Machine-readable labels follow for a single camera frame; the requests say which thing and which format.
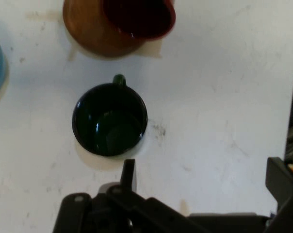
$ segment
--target dark green cup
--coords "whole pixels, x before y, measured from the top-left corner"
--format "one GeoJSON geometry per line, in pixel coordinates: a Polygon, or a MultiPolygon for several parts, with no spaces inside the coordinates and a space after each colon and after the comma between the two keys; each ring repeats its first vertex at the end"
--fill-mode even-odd
{"type": "Polygon", "coordinates": [[[89,152],[102,156],[123,154],[143,137],[147,109],[119,74],[113,83],[95,86],[80,98],[72,128],[77,141],[89,152]]]}

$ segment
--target stain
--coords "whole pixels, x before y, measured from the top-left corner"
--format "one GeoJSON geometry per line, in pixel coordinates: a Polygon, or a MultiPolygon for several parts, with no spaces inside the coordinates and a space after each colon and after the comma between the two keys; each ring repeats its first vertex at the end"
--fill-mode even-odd
{"type": "Polygon", "coordinates": [[[50,169],[54,169],[56,167],[56,163],[52,163],[52,165],[50,166],[50,169]]]}
{"type": "Polygon", "coordinates": [[[211,85],[211,89],[213,90],[214,93],[216,93],[216,85],[211,85]]]}
{"type": "Polygon", "coordinates": [[[186,200],[181,200],[180,203],[180,214],[183,216],[189,216],[191,214],[190,208],[186,200]]]}
{"type": "Polygon", "coordinates": [[[223,171],[222,171],[222,174],[221,174],[221,178],[220,178],[220,181],[223,182],[227,176],[228,176],[228,164],[226,163],[223,167],[223,171]]]}
{"type": "Polygon", "coordinates": [[[162,125],[152,125],[152,127],[158,132],[159,136],[166,135],[166,129],[162,125]]]}
{"type": "Polygon", "coordinates": [[[243,8],[241,8],[240,10],[236,11],[232,16],[237,17],[239,16],[241,13],[247,12],[251,9],[251,5],[247,5],[243,8]]]}
{"type": "Polygon", "coordinates": [[[151,57],[151,58],[160,59],[162,58],[162,55],[161,55],[162,44],[163,44],[163,40],[146,42],[138,50],[136,50],[134,54],[143,56],[143,57],[151,57]]]}
{"type": "Polygon", "coordinates": [[[54,211],[57,213],[58,212],[58,204],[57,203],[54,203],[54,211]]]}
{"type": "Polygon", "coordinates": [[[27,20],[31,21],[48,21],[48,22],[61,22],[62,12],[48,10],[45,13],[35,12],[27,12],[25,14],[27,20]]]}
{"type": "Polygon", "coordinates": [[[242,148],[240,148],[239,146],[238,146],[238,144],[236,143],[236,141],[235,140],[233,140],[233,143],[230,145],[230,147],[233,149],[233,148],[236,148],[237,150],[239,150],[245,157],[250,157],[250,155],[247,153],[247,152],[245,152],[242,148]]]}
{"type": "Polygon", "coordinates": [[[185,171],[188,171],[188,172],[192,171],[191,168],[189,168],[189,167],[187,167],[187,166],[185,166],[185,165],[181,165],[181,167],[182,167],[182,169],[185,170],[185,171]]]}
{"type": "Polygon", "coordinates": [[[63,188],[60,186],[60,187],[58,187],[58,193],[59,193],[59,195],[61,195],[61,193],[62,193],[62,190],[63,190],[63,188]]]}
{"type": "Polygon", "coordinates": [[[229,182],[234,188],[237,188],[237,184],[234,180],[230,180],[229,182]]]}
{"type": "Polygon", "coordinates": [[[149,119],[150,127],[152,128],[152,134],[161,146],[165,136],[166,128],[160,123],[156,123],[155,120],[149,119]]]}
{"type": "Polygon", "coordinates": [[[67,57],[67,61],[73,62],[75,60],[77,53],[78,53],[78,47],[76,45],[72,45],[67,57]]]}

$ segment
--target cup rim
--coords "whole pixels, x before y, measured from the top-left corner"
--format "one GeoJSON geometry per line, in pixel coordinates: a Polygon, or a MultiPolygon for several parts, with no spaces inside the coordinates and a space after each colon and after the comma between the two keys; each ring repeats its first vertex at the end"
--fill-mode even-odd
{"type": "Polygon", "coordinates": [[[95,86],[93,88],[91,88],[90,90],[88,90],[87,92],[85,92],[78,100],[78,102],[76,103],[75,107],[74,107],[74,110],[73,110],[73,114],[72,114],[72,130],[73,130],[73,133],[74,133],[74,136],[75,138],[77,139],[77,141],[79,142],[79,144],[84,148],[86,149],[87,151],[93,153],[93,154],[96,154],[96,155],[100,155],[100,156],[104,156],[104,157],[112,157],[112,156],[117,156],[117,155],[121,155],[121,154],[124,154],[126,152],[128,152],[129,150],[133,149],[140,141],[141,139],[143,138],[145,132],[146,132],[146,129],[147,129],[147,122],[148,122],[148,118],[147,118],[147,107],[144,103],[144,101],[142,100],[141,96],[135,92],[133,89],[131,89],[130,87],[128,86],[121,86],[121,85],[118,85],[118,84],[114,84],[114,83],[105,83],[105,84],[101,84],[101,85],[98,85],[98,86],[95,86]],[[79,109],[79,104],[81,101],[83,101],[83,99],[85,99],[88,95],[90,95],[93,91],[96,91],[97,89],[100,89],[100,88],[103,88],[103,87],[106,87],[106,86],[117,86],[118,88],[121,88],[123,89],[124,91],[126,92],[129,92],[132,94],[133,97],[135,97],[140,106],[141,106],[141,110],[142,110],[142,113],[143,113],[143,117],[142,117],[142,127],[141,127],[141,131],[140,131],[140,135],[139,137],[137,138],[137,140],[135,141],[135,143],[133,144],[132,147],[130,148],[126,148],[125,150],[123,150],[122,152],[120,153],[100,153],[96,150],[93,150],[92,148],[88,147],[84,141],[82,140],[82,138],[80,137],[80,134],[79,134],[79,131],[77,129],[77,124],[76,124],[76,115],[77,115],[77,111],[79,109]]]}
{"type": "Polygon", "coordinates": [[[104,11],[104,7],[103,7],[103,3],[104,0],[101,0],[101,10],[103,12],[104,18],[109,22],[110,25],[112,25],[117,31],[119,31],[120,34],[125,35],[126,37],[130,38],[130,39],[135,39],[135,40],[142,40],[142,41],[151,41],[151,40],[157,40],[157,39],[161,39],[164,36],[166,36],[168,33],[171,32],[171,30],[173,29],[173,27],[175,26],[176,23],[176,11],[175,8],[173,6],[173,3],[171,0],[162,0],[169,13],[171,16],[171,20],[170,20],[170,24],[169,27],[167,27],[167,29],[165,31],[163,31],[162,33],[155,35],[155,36],[133,36],[132,34],[129,34],[127,32],[122,31],[119,27],[117,27],[108,17],[107,14],[104,11]]]}

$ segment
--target white table surface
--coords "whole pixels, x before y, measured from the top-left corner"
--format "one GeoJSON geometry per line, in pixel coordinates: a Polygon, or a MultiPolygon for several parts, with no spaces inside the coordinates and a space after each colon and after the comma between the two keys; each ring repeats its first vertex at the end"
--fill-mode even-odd
{"type": "Polygon", "coordinates": [[[51,232],[64,196],[119,180],[124,158],[93,156],[71,128],[78,98],[117,73],[149,115],[140,195],[185,215],[275,210],[265,168],[285,147],[293,0],[177,0],[172,33],[119,60],[77,46],[62,5],[0,0],[0,233],[51,232]]]}

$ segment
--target black plastic part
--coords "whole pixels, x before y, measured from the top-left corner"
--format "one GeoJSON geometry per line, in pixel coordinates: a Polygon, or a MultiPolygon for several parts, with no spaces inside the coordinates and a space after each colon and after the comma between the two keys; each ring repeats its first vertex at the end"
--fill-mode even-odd
{"type": "Polygon", "coordinates": [[[126,160],[120,185],[93,199],[85,193],[65,197],[53,233],[293,233],[293,172],[281,159],[268,159],[266,186],[279,203],[273,219],[255,214],[184,217],[137,195],[135,161],[126,160]]]}
{"type": "Polygon", "coordinates": [[[280,158],[268,158],[265,185],[278,202],[279,209],[293,197],[293,172],[280,158]]]}
{"type": "Polygon", "coordinates": [[[121,186],[128,188],[136,192],[137,190],[137,176],[136,176],[136,166],[134,159],[127,159],[124,161],[122,176],[121,176],[121,186]]]}
{"type": "Polygon", "coordinates": [[[283,205],[264,233],[293,233],[293,197],[283,205]]]}
{"type": "Polygon", "coordinates": [[[107,196],[133,223],[163,233],[210,233],[155,198],[141,196],[120,185],[111,187],[107,196]]]}
{"type": "Polygon", "coordinates": [[[86,193],[66,196],[61,203],[53,233],[81,233],[82,221],[91,200],[86,193]]]}
{"type": "Polygon", "coordinates": [[[268,217],[252,214],[199,214],[188,217],[212,233],[263,233],[268,217]]]}

